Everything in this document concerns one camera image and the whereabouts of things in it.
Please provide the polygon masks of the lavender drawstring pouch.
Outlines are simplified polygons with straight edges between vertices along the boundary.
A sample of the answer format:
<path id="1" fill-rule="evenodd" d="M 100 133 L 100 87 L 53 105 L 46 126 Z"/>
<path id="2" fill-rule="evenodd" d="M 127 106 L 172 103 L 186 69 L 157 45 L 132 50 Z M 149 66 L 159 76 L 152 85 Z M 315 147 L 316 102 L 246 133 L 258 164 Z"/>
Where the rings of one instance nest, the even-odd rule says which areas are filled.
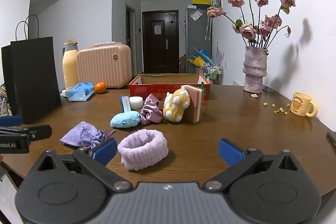
<path id="1" fill-rule="evenodd" d="M 98 130 L 95 126 L 82 121 L 69 130 L 60 141 L 73 147 L 94 148 L 110 138 L 115 132 L 116 130 L 111 132 Z"/>

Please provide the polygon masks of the lavender fluffy headband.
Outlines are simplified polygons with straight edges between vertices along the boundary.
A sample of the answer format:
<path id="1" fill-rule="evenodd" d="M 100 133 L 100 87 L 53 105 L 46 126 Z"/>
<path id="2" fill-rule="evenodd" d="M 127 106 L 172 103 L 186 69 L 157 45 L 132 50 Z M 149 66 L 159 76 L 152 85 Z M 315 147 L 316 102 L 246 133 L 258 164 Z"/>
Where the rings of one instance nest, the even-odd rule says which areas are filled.
<path id="1" fill-rule="evenodd" d="M 121 164 L 136 171 L 154 166 L 169 154 L 167 140 L 158 130 L 138 130 L 123 138 L 117 149 Z"/>

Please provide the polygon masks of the blue plush fish toy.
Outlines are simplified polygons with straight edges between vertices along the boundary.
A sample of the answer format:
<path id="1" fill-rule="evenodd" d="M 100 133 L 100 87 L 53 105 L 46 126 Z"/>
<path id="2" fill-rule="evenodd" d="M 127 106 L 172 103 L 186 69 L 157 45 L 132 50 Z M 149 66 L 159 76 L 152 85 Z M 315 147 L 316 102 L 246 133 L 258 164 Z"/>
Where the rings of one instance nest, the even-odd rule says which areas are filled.
<path id="1" fill-rule="evenodd" d="M 137 111 L 116 114 L 110 121 L 112 128 L 131 128 L 139 124 L 141 118 Z"/>

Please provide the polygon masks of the pink layered sponge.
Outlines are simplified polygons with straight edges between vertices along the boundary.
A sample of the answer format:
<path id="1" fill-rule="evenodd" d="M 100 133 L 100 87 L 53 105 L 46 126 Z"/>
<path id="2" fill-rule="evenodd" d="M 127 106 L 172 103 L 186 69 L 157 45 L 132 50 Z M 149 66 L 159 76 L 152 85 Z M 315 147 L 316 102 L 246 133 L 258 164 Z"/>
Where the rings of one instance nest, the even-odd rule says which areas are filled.
<path id="1" fill-rule="evenodd" d="M 189 122 L 197 123 L 202 116 L 202 107 L 204 101 L 203 90 L 191 85 L 183 85 L 182 88 L 186 89 L 190 96 L 190 106 L 185 110 L 183 118 Z"/>

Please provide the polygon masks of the blue handkerchief tissue pack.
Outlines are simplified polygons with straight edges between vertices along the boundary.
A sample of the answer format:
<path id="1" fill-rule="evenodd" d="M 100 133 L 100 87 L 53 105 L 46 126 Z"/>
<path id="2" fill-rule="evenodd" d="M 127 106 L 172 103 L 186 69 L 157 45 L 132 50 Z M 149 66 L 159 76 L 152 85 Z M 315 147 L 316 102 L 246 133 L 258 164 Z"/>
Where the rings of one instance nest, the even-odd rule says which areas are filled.
<path id="1" fill-rule="evenodd" d="M 131 104 L 128 96 L 120 96 L 120 105 L 124 113 L 131 111 Z"/>

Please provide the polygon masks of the white round foam puff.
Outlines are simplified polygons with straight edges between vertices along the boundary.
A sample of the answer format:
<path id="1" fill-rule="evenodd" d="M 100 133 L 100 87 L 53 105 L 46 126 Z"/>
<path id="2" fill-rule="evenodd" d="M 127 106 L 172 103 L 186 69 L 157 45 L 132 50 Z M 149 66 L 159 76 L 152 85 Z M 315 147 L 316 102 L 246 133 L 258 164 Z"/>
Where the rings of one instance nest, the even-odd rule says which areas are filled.
<path id="1" fill-rule="evenodd" d="M 141 109 L 143 107 L 143 98 L 140 96 L 129 97 L 129 102 L 132 110 Z"/>

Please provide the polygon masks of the purple satin scrunchie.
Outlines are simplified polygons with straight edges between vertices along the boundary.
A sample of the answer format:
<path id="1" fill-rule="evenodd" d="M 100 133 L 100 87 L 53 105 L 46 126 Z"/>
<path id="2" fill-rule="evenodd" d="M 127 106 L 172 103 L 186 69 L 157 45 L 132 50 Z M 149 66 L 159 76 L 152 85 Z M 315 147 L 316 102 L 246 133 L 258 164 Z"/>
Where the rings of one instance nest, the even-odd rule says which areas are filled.
<path id="1" fill-rule="evenodd" d="M 140 112 L 141 124 L 160 123 L 163 118 L 161 110 L 159 110 L 159 100 L 154 94 L 150 94 Z"/>

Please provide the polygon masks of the yellow plush cat toy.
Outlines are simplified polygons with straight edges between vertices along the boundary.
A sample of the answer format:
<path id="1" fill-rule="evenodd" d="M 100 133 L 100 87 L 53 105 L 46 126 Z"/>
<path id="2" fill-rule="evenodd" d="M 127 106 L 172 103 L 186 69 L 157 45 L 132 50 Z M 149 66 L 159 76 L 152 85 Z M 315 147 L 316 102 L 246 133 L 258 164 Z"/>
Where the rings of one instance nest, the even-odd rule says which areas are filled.
<path id="1" fill-rule="evenodd" d="M 190 106 L 190 95 L 181 87 L 173 93 L 167 92 L 163 104 L 163 116 L 169 122 L 180 122 L 185 110 Z"/>

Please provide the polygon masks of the black paper shopping bag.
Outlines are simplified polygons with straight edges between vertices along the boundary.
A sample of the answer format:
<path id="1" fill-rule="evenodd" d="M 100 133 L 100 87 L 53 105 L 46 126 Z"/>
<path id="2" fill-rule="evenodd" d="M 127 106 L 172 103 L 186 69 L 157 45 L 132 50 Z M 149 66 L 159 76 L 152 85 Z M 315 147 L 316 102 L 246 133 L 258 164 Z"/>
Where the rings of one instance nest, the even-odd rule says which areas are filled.
<path id="1" fill-rule="evenodd" d="M 52 36 L 14 40 L 1 48 L 7 98 L 14 116 L 35 123 L 61 103 Z"/>

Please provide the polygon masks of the blue wet wipes pack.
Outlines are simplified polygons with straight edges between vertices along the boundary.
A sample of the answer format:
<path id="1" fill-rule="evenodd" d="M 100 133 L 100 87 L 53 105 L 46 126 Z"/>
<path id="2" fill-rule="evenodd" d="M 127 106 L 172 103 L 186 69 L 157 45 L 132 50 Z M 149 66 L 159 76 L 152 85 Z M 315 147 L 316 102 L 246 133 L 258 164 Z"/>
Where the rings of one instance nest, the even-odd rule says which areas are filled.
<path id="1" fill-rule="evenodd" d="M 66 90 L 65 95 L 71 102 L 86 102 L 94 92 L 94 84 L 78 83 L 75 87 Z"/>

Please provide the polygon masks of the orange tangerine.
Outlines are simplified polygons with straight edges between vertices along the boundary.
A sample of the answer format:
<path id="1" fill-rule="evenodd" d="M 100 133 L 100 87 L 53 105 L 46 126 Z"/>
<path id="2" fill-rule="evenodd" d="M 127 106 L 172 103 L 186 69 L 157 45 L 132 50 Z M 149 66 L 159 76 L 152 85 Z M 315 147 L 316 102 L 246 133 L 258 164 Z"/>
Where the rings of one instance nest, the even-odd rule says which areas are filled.
<path id="1" fill-rule="evenodd" d="M 94 90 L 97 94 L 104 94 L 107 91 L 107 86 L 105 83 L 96 83 L 94 86 Z"/>

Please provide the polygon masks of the black eyeglasses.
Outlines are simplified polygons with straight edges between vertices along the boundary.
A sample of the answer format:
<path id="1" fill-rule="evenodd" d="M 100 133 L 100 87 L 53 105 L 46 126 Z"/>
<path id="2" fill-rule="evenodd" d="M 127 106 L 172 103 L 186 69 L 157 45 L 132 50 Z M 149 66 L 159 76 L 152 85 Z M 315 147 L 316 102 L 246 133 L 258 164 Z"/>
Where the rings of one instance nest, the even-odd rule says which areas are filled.
<path id="1" fill-rule="evenodd" d="M 268 86 L 263 85 L 262 90 L 264 93 L 274 93 L 274 90 Z"/>

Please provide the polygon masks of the cream bear mug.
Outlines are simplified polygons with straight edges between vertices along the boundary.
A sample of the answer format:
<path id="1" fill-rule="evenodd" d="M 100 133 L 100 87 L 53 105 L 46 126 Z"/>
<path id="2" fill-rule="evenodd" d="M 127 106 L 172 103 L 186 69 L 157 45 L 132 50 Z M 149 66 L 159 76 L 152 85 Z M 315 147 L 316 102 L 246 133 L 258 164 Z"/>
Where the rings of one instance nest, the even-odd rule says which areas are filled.
<path id="1" fill-rule="evenodd" d="M 318 106 L 311 96 L 295 92 L 290 105 L 290 111 L 300 117 L 314 118 L 318 114 Z"/>

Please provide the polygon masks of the purple textured vase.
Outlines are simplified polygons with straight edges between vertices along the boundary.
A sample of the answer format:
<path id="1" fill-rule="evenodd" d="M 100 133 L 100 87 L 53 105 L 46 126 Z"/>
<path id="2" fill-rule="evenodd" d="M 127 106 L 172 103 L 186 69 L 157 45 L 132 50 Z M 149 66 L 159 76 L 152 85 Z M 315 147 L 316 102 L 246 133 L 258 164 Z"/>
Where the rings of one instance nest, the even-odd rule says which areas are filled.
<path id="1" fill-rule="evenodd" d="M 246 92 L 259 94 L 263 90 L 263 78 L 267 76 L 267 50 L 259 47 L 246 47 L 243 63 Z"/>

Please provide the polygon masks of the red cardboard box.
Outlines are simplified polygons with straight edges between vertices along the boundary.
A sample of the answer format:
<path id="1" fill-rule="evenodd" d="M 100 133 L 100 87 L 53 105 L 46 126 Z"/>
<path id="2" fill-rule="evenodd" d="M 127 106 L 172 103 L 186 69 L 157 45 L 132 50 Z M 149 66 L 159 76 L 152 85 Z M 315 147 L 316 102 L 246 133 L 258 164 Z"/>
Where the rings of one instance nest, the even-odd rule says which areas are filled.
<path id="1" fill-rule="evenodd" d="M 209 99 L 210 83 L 200 74 L 140 74 L 129 83 L 130 95 L 145 99 L 154 94 L 159 100 L 164 100 L 166 94 L 173 93 L 183 85 L 191 85 L 203 91 L 204 99 Z"/>

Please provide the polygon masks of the orange thermos bottle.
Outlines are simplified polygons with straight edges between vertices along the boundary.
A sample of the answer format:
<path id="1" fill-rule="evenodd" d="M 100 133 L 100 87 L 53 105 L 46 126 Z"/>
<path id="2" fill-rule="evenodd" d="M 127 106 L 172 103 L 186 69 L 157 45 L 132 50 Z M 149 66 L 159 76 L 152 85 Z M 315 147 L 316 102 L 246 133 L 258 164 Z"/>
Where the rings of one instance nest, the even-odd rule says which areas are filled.
<path id="1" fill-rule="evenodd" d="M 76 86 L 79 83 L 77 72 L 77 40 L 68 40 L 63 47 L 63 76 L 66 89 Z"/>

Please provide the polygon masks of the pink ribbed suitcase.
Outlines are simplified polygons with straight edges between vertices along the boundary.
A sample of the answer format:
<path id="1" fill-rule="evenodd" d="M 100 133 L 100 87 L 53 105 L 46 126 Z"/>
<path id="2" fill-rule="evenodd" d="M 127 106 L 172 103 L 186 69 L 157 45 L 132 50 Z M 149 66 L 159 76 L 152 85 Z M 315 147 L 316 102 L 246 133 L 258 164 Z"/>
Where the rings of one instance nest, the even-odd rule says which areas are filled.
<path id="1" fill-rule="evenodd" d="M 123 43 L 106 42 L 80 50 L 77 71 L 80 82 L 122 88 L 132 78 L 131 49 Z"/>

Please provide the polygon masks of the black phone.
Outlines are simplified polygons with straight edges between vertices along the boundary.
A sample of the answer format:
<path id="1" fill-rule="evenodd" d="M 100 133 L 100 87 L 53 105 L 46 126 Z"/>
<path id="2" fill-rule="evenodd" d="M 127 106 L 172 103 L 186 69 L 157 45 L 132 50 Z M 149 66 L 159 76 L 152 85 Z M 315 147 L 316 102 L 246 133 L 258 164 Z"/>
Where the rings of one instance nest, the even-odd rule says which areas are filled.
<path id="1" fill-rule="evenodd" d="M 329 137 L 329 139 L 331 140 L 333 145 L 336 147 L 336 132 L 335 131 L 328 131 L 327 136 Z"/>

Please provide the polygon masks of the dried pink rose bouquet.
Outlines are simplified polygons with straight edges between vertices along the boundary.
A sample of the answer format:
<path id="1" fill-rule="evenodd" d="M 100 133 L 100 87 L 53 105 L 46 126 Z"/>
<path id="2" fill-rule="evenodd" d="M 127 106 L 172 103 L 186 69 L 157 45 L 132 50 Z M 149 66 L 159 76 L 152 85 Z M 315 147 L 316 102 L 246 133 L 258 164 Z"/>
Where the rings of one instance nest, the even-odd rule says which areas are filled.
<path id="1" fill-rule="evenodd" d="M 285 37 L 291 36 L 291 28 L 284 25 L 280 16 L 286 15 L 295 7 L 295 0 L 280 0 L 280 7 L 275 15 L 261 15 L 261 9 L 269 5 L 269 0 L 227 0 L 227 3 L 240 10 L 240 18 L 233 20 L 221 5 L 214 5 L 207 9 L 207 30 L 212 30 L 212 20 L 224 16 L 232 23 L 234 32 L 242 37 L 247 47 L 268 50 L 279 32 L 285 30 Z"/>

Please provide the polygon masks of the grey refrigerator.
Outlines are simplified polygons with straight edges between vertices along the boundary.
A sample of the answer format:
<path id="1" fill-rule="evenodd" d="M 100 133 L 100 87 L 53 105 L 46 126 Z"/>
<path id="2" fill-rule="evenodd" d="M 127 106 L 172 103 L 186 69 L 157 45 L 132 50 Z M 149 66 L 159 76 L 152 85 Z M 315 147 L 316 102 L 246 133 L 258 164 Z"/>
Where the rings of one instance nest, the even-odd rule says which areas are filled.
<path id="1" fill-rule="evenodd" d="M 207 55 L 212 55 L 212 39 L 208 26 L 207 9 L 209 5 L 195 5 L 195 9 L 185 10 L 185 37 L 186 58 L 192 59 L 197 54 L 196 50 L 205 50 Z"/>

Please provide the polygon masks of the dark entrance door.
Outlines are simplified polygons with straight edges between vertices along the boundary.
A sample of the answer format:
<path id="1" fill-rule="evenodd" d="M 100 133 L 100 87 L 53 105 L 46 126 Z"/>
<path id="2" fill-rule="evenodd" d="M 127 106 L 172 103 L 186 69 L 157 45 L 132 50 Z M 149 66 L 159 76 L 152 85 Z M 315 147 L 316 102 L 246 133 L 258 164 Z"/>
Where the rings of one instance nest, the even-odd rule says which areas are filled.
<path id="1" fill-rule="evenodd" d="M 179 72 L 178 11 L 142 13 L 143 71 L 147 74 Z"/>

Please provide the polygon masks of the yellow box on refrigerator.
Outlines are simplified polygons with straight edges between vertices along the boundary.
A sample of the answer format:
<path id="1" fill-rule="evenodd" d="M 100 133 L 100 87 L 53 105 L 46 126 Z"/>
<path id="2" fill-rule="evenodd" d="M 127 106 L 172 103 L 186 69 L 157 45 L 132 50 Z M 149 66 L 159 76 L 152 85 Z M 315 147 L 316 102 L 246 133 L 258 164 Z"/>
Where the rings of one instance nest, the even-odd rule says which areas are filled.
<path id="1" fill-rule="evenodd" d="M 210 5 L 211 1 L 209 0 L 193 0 L 193 5 Z"/>

